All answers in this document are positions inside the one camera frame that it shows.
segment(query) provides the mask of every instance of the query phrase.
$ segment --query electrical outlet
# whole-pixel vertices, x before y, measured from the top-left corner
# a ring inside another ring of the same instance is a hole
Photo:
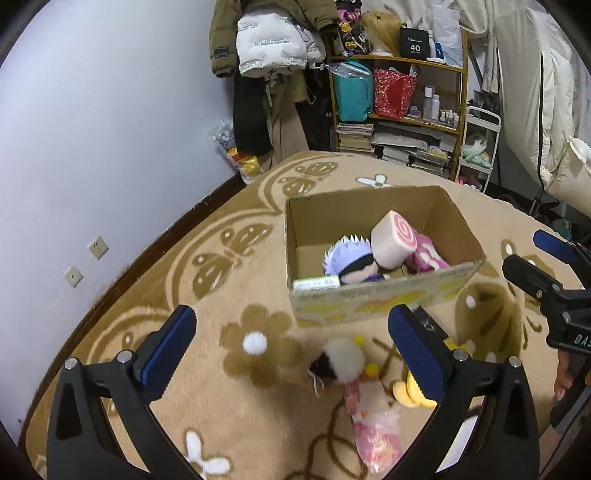
[[[107,253],[108,249],[109,247],[105,241],[99,236],[88,246],[88,250],[90,250],[90,253],[93,254],[97,260],[100,260],[100,258]]]
[[[66,282],[72,286],[72,288],[76,288],[76,285],[80,283],[80,280],[82,280],[84,276],[76,267],[70,267],[66,270],[66,273],[64,273],[64,278],[66,279]]]

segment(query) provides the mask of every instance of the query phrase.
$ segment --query olive green jacket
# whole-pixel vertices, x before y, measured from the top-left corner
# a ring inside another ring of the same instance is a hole
[[[332,30],[338,25],[339,14],[333,0],[252,0],[248,6],[265,4],[278,5],[296,22],[310,30]],[[240,0],[216,0],[209,31],[209,56],[212,59],[212,71],[218,77],[233,75],[238,67],[236,25],[240,18]]]

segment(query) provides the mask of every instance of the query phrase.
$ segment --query cardboard box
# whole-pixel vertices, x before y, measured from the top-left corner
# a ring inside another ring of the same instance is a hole
[[[343,235],[371,237],[389,211],[400,213],[431,238],[451,268],[411,275],[400,268],[392,278],[321,290],[293,290],[294,280],[324,275],[324,253]],[[441,187],[392,187],[321,193],[287,200],[285,245],[288,289],[301,326],[384,317],[399,304],[426,306],[455,297],[486,256],[460,210]]]

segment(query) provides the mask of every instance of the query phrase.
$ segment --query teal bag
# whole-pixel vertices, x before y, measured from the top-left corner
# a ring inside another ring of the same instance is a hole
[[[339,106],[339,118],[343,122],[365,122],[374,111],[374,76],[372,71],[357,61],[346,61],[355,70],[363,70],[366,75],[349,74],[335,76],[335,94]]]

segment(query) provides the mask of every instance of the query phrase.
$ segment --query human hand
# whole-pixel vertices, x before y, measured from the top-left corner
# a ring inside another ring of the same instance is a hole
[[[558,351],[558,368],[556,369],[556,381],[554,382],[554,395],[556,400],[560,401],[566,391],[573,386],[573,376],[569,370],[570,354],[568,352]],[[585,377],[585,384],[591,385],[591,372]]]

